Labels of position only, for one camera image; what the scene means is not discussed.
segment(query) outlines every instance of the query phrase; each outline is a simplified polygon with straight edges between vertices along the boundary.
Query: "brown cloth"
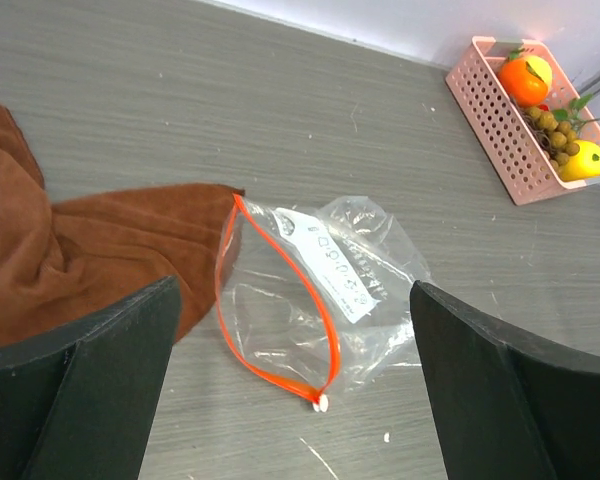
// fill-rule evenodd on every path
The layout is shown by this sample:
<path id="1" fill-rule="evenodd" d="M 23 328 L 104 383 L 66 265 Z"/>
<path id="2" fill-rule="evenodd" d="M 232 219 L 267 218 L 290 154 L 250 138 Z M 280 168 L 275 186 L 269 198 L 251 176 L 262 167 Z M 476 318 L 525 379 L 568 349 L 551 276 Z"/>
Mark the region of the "brown cloth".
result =
<path id="1" fill-rule="evenodd" d="M 177 185 L 52 206 L 22 133 L 0 106 L 0 346 L 166 275 L 180 281 L 179 340 L 214 303 L 216 254 L 234 193 L 242 192 Z"/>

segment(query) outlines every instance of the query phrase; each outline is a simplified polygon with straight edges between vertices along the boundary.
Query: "white label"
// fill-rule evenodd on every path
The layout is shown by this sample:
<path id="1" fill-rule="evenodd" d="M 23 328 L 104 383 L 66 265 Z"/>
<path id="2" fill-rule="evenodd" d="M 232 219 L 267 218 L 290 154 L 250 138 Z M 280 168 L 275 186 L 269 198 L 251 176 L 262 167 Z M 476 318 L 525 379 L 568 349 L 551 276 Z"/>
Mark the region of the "white label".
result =
<path id="1" fill-rule="evenodd" d="M 296 247 L 307 269 L 351 323 L 373 310 L 377 302 L 320 220 L 286 208 L 276 208 L 274 217 L 280 236 Z"/>

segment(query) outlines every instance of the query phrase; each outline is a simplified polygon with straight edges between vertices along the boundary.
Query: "perforated basket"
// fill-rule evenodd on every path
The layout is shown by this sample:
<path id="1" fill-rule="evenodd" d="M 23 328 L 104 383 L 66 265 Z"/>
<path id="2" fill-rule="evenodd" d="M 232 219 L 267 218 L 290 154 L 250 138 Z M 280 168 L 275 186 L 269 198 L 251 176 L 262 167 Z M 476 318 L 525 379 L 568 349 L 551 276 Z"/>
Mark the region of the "perforated basket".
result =
<path id="1" fill-rule="evenodd" d="M 447 85 L 514 203 L 524 205 L 600 183 L 600 176 L 573 182 L 560 180 L 509 100 L 495 72 L 509 52 L 520 45 L 526 52 L 544 58 L 551 65 L 553 82 L 544 102 L 550 109 L 564 107 L 578 96 L 549 49 L 534 40 L 512 42 L 473 37 L 471 46 L 447 75 Z M 586 108 L 580 117 L 594 118 Z M 587 124 L 580 138 L 600 145 L 600 126 L 595 122 Z"/>

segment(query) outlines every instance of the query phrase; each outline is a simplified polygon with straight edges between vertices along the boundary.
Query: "yellow lemon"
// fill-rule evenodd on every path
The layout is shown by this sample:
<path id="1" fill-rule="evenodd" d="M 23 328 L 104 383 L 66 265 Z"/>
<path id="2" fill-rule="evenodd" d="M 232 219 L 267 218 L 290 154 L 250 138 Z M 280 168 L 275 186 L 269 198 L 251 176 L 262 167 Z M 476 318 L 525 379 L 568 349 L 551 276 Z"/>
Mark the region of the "yellow lemon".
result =
<path id="1" fill-rule="evenodd" d="M 542 79 L 542 81 L 551 89 L 551 82 L 553 81 L 553 72 L 551 66 L 544 59 L 537 55 L 525 55 L 524 60 L 527 62 L 534 72 Z"/>
<path id="2" fill-rule="evenodd" d="M 580 151 L 569 157 L 559 173 L 560 179 L 572 182 L 600 175 L 600 146 L 588 140 L 576 140 L 574 143 L 580 147 Z"/>

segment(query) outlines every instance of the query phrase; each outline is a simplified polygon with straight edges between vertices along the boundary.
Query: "wooden surface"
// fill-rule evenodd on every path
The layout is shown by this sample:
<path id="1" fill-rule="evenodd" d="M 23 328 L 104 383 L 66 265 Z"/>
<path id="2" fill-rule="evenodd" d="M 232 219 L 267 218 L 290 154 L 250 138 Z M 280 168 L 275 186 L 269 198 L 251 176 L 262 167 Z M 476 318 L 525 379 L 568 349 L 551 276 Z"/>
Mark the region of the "wooden surface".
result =
<path id="1" fill-rule="evenodd" d="M 599 188 L 515 207 L 441 71 L 185 0 L 2 0 L 0 102 L 55 200 L 182 181 L 287 206 L 368 195 L 441 287 L 600 354 Z M 316 415 L 210 315 L 174 350 L 141 473 L 191 478 L 446 477 L 419 369 Z"/>

